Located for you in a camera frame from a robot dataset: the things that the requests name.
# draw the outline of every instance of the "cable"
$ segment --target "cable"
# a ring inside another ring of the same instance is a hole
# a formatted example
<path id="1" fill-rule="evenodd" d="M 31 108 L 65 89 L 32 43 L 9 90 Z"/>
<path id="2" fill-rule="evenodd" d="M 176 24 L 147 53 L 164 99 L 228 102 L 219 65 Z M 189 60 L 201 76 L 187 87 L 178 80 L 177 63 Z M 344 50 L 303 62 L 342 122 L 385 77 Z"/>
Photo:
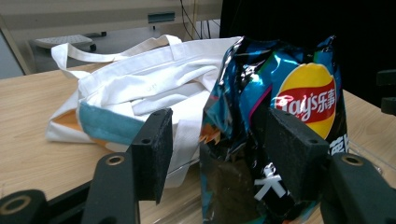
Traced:
<path id="1" fill-rule="evenodd" d="M 194 29 L 195 33 L 198 35 L 198 37 L 199 37 L 200 39 L 202 39 L 202 37 L 199 36 L 197 29 L 195 28 L 195 24 L 192 23 L 192 21 L 191 21 L 189 15 L 188 15 L 186 9 L 184 8 L 183 0 L 180 0 L 180 4 L 181 4 L 181 19 L 183 20 L 184 29 L 186 30 L 187 34 L 190 36 L 190 38 L 191 38 L 192 40 L 194 39 L 194 37 L 192 36 L 192 34 L 190 34 L 190 32 L 188 31 L 188 29 L 187 29 L 187 27 L 186 27 L 186 23 L 184 22 L 184 13 L 186 14 L 187 19 L 189 19 L 190 24 L 192 25 L 192 28 Z"/>

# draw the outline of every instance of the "white strap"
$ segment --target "white strap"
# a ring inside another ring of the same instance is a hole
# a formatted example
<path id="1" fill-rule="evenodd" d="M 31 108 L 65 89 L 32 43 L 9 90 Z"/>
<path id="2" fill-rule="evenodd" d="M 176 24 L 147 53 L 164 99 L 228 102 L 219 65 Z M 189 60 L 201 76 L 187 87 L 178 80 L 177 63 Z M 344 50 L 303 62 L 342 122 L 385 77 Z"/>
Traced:
<path id="1" fill-rule="evenodd" d="M 67 70 L 67 59 L 69 57 L 87 63 L 111 63 L 166 45 L 170 45 L 173 49 L 173 46 L 179 43 L 181 43 L 181 40 L 177 36 L 162 35 L 158 38 L 152 37 L 147 39 L 130 49 L 116 54 L 95 54 L 84 52 L 75 48 L 73 45 L 66 43 L 53 47 L 51 49 L 51 55 L 54 61 L 58 64 L 58 67 L 63 70 L 67 77 L 76 77 L 80 79 L 89 75 L 90 73 L 84 71 Z"/>

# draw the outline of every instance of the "canvas bag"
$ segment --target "canvas bag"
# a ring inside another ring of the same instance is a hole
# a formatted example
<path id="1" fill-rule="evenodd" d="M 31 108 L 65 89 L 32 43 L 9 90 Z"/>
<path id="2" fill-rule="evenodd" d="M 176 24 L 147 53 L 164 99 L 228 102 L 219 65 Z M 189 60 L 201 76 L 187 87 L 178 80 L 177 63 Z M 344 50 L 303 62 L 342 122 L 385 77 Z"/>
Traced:
<path id="1" fill-rule="evenodd" d="M 52 58 L 67 77 L 78 79 L 78 88 L 50 117 L 46 138 L 125 151 L 151 112 L 170 107 L 174 148 L 165 187 L 178 187 L 197 157 L 202 110 L 224 53 L 239 38 L 182 42 L 162 35 L 107 55 L 70 44 L 52 48 Z M 68 70 L 68 58 L 113 63 L 88 73 Z"/>

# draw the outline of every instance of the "white wall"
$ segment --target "white wall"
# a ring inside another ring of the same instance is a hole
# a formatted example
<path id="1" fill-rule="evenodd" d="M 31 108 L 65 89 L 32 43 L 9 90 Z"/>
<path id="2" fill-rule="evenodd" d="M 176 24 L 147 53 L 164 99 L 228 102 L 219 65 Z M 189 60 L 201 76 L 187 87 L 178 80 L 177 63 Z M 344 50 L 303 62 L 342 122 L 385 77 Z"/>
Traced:
<path id="1" fill-rule="evenodd" d="M 0 32 L 0 78 L 23 76 L 18 61 Z"/>

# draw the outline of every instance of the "floor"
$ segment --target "floor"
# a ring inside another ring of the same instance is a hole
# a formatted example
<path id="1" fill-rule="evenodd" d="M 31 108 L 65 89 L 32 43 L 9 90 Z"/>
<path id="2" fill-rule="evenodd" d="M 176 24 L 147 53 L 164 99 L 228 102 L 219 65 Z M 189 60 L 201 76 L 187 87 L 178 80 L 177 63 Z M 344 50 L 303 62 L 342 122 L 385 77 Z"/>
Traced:
<path id="1" fill-rule="evenodd" d="M 194 39 L 199 39 L 200 36 L 202 38 L 219 37 L 219 23 L 219 20 L 198 21 L 195 27 L 196 29 Z M 106 32 L 106 36 L 101 36 L 101 33 L 84 35 L 91 38 L 93 43 L 96 45 L 96 51 L 94 53 L 111 54 L 127 50 L 148 38 L 159 37 L 160 35 L 167 34 L 168 30 L 169 29 L 166 26 L 152 26 Z M 37 46 L 34 41 L 31 41 L 30 45 L 32 47 L 32 52 L 35 56 L 37 73 L 58 69 L 57 64 L 55 63 L 55 61 L 53 61 L 50 55 L 49 49 L 43 49 Z M 79 48 L 84 51 L 90 51 L 90 47 L 88 45 Z M 74 67 L 83 64 L 86 63 L 74 59 L 69 59 L 67 66 Z"/>

